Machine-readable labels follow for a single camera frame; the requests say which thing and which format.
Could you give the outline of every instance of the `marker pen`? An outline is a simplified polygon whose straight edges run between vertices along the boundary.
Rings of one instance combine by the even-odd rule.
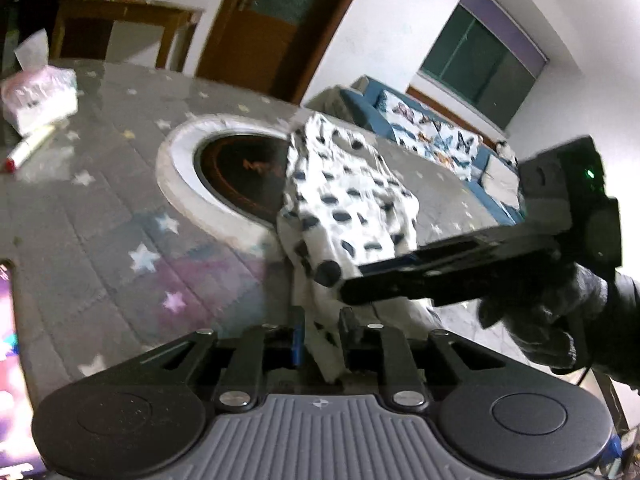
[[[12,150],[4,161],[4,168],[9,173],[15,173],[18,168],[27,160],[42,143],[56,131],[56,127],[52,124],[46,124],[32,131],[31,135]]]

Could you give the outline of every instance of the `pink star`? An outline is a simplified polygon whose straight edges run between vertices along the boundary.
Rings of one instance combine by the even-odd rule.
[[[168,308],[174,314],[178,314],[178,312],[184,309],[187,305],[182,300],[181,292],[166,292],[166,299],[162,306]]]

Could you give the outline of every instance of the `wooden door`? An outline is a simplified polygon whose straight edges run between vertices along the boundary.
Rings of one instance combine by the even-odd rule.
[[[337,28],[337,15],[341,19],[350,3],[224,0],[196,75],[292,100],[309,63],[324,54],[328,30]]]

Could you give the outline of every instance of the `table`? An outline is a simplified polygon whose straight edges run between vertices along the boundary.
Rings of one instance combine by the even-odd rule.
[[[184,43],[178,55],[178,71],[184,67],[191,40],[203,9],[168,4],[153,0],[62,0],[51,39],[51,59],[60,57],[65,41],[66,20],[92,18],[111,22],[146,23],[164,29],[156,68],[165,68],[172,42],[178,30],[186,27]]]
[[[78,113],[15,177],[0,174],[0,257],[17,268],[17,331],[32,401],[204,326],[236,336],[282,322],[287,262],[196,227],[160,192],[156,156],[193,114],[242,115],[282,129],[312,112],[166,70],[56,64],[76,70]],[[455,176],[369,138],[420,200],[418,241],[453,234],[453,226],[438,226],[430,202],[447,199],[445,186],[462,193]],[[467,205],[476,227],[494,222],[472,195]],[[479,329],[472,302],[438,313],[450,330],[523,358],[502,327]]]

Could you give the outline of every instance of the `red cap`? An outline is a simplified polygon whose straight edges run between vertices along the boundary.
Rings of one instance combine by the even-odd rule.
[[[7,173],[15,173],[16,167],[15,162],[12,158],[8,158],[7,160],[5,160],[4,169]]]

